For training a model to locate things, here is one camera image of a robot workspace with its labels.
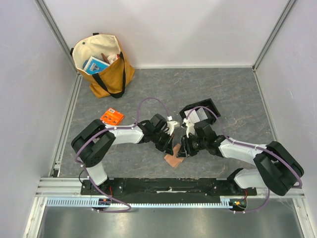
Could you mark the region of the brown leather card holder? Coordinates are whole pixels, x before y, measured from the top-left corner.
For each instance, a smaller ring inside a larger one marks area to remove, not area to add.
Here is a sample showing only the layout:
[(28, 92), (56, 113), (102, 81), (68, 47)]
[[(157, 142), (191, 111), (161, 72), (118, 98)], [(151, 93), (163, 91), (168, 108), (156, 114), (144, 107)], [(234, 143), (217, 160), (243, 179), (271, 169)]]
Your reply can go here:
[(181, 145), (178, 143), (173, 147), (173, 155), (166, 154), (164, 159), (170, 166), (176, 168), (179, 164), (181, 164), (184, 158), (176, 157), (179, 152)]

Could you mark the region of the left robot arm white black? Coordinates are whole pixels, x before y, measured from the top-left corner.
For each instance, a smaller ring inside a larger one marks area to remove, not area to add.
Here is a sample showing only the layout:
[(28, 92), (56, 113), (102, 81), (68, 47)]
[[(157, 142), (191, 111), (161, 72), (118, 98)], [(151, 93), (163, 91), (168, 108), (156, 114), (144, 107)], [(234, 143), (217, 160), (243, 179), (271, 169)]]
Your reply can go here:
[(102, 195), (109, 189), (102, 160), (111, 146), (152, 142), (159, 151), (173, 155), (174, 130), (179, 126), (172, 117), (165, 119), (160, 114), (155, 114), (150, 120), (123, 126), (111, 126), (96, 119), (72, 140), (71, 147), (76, 153), (76, 162), (92, 179), (93, 191)]

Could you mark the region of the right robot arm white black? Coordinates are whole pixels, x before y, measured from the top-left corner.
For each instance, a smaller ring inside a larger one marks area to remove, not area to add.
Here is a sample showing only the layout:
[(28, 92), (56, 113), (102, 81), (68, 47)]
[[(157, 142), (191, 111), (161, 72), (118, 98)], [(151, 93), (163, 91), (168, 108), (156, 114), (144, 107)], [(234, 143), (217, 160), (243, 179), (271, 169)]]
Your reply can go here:
[(218, 135), (206, 121), (191, 123), (185, 120), (186, 134), (181, 138), (178, 157), (193, 157), (206, 150), (211, 155), (232, 158), (255, 166), (252, 170), (239, 169), (227, 182), (228, 192), (240, 194), (245, 188), (267, 187), (284, 196), (290, 189), (301, 187), (304, 169), (277, 141), (270, 144), (252, 144), (225, 135)]

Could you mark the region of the black plastic bin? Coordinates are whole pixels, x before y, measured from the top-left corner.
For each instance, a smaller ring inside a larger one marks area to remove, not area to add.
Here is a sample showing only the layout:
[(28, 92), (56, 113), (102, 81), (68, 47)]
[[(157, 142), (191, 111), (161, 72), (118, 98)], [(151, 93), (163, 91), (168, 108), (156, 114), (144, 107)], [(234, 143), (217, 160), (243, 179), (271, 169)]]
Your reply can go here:
[[(208, 109), (210, 109), (213, 114), (205, 109), (205, 108), (196, 108), (194, 111), (190, 113), (190, 111), (198, 106), (203, 106)], [(180, 116), (182, 119), (185, 119), (188, 115), (188, 121), (191, 123), (195, 124), (200, 121), (206, 120), (210, 124), (214, 124), (216, 121), (216, 118), (214, 117), (214, 114), (216, 115), (217, 118), (221, 117), (221, 114), (219, 113), (218, 109), (216, 108), (215, 104), (213, 103), (212, 99), (205, 99), (196, 103), (189, 104), (185, 106), (181, 111), (180, 111)]]

